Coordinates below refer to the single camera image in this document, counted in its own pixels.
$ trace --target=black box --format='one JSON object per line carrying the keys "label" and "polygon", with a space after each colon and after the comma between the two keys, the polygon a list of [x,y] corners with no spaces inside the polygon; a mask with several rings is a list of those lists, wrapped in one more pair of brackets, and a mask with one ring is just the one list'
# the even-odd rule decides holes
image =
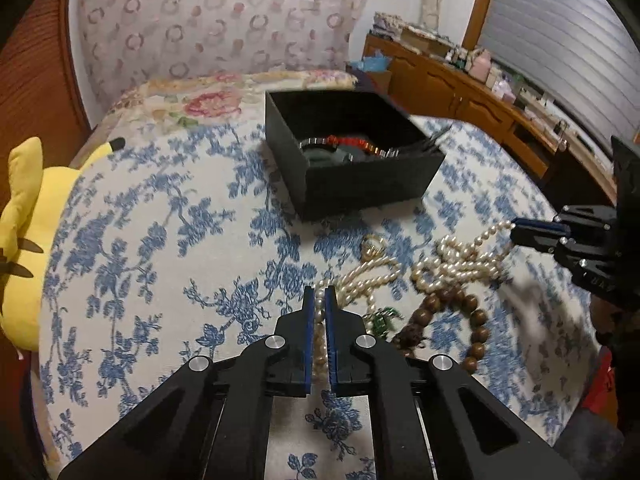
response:
{"label": "black box", "polygon": [[374,92],[267,92],[265,99],[267,144],[302,220],[419,198],[444,160],[435,148],[398,158],[310,166],[298,147],[300,140],[310,137],[357,136],[387,150],[414,144],[425,135],[404,112]]}

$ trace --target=gold ring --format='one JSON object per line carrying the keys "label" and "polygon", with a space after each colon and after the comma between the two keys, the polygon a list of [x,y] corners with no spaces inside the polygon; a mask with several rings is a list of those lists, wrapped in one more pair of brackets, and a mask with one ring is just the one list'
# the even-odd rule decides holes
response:
{"label": "gold ring", "polygon": [[369,233],[364,235],[362,243],[360,244],[360,251],[362,252],[360,259],[363,262],[370,262],[375,258],[379,258],[385,253],[386,240],[379,235]]}

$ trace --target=yellow plush toy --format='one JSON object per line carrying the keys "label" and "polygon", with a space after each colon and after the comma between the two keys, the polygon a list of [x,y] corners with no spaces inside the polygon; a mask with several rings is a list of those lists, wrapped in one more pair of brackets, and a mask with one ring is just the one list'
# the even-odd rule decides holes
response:
{"label": "yellow plush toy", "polygon": [[0,326],[18,348],[38,350],[44,273],[72,187],[95,160],[123,145],[123,139],[101,145],[80,170],[43,170],[42,144],[37,137],[25,140],[9,154],[11,199],[0,217],[0,274],[4,274]]}

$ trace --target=gray blind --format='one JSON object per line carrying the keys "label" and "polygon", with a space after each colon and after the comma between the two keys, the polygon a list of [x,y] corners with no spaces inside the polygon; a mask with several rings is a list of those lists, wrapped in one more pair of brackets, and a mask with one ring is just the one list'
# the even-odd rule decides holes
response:
{"label": "gray blind", "polygon": [[606,145],[640,124],[640,54],[606,0],[491,0],[479,43]]}

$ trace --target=pink bottle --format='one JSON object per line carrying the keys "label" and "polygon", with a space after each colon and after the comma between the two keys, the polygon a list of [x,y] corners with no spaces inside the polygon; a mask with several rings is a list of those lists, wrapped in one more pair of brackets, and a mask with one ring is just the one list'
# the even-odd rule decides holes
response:
{"label": "pink bottle", "polygon": [[479,82],[485,83],[489,77],[489,71],[491,70],[491,53],[488,50],[483,50],[480,56],[474,59],[469,70],[469,75],[478,79]]}

